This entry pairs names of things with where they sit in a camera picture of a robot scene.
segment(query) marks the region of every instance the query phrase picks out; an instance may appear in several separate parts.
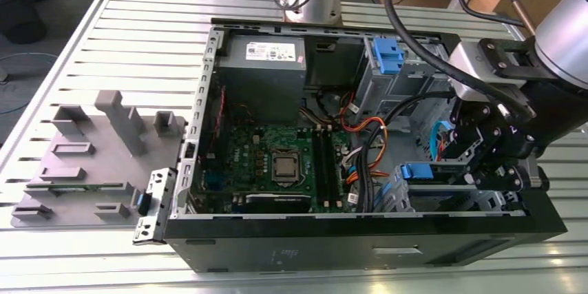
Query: ram slot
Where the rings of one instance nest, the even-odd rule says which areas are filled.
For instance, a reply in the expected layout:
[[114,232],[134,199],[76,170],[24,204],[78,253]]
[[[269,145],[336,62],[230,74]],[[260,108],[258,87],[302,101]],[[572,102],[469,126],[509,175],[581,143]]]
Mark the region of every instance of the ram slot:
[[330,131],[328,130],[322,131],[322,160],[328,187],[326,199],[333,207],[340,205],[340,194],[337,185],[334,147],[332,146]]
[[326,205],[329,190],[324,174],[322,137],[320,135],[320,130],[312,131],[312,162],[314,166],[317,204]]

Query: power supply label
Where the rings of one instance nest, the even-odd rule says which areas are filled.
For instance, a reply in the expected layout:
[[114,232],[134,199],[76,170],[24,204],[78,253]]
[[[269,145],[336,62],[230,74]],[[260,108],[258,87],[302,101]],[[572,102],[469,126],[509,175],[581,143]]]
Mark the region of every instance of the power supply label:
[[248,43],[245,59],[296,61],[296,45],[289,43]]

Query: wastebasket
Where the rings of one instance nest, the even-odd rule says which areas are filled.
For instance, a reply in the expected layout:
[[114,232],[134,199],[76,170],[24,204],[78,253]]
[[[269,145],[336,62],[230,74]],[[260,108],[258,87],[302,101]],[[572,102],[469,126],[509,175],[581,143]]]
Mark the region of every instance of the wastebasket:
[[0,34],[10,43],[33,43],[45,33],[45,24],[32,0],[0,0]]

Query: side panel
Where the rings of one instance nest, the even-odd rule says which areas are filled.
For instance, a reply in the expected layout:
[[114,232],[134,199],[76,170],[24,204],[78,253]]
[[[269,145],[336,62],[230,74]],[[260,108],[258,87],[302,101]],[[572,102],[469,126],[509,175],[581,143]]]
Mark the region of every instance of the side panel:
[[396,269],[466,264],[529,235],[172,239],[196,272]]

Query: metal bracket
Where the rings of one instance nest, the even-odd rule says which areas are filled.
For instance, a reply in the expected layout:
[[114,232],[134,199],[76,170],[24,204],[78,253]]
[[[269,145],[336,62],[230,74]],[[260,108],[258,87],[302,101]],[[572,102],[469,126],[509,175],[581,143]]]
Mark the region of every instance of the metal bracket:
[[138,198],[138,210],[142,217],[134,228],[133,245],[166,244],[164,230],[176,178],[177,171],[173,168],[162,168],[150,173],[149,185]]

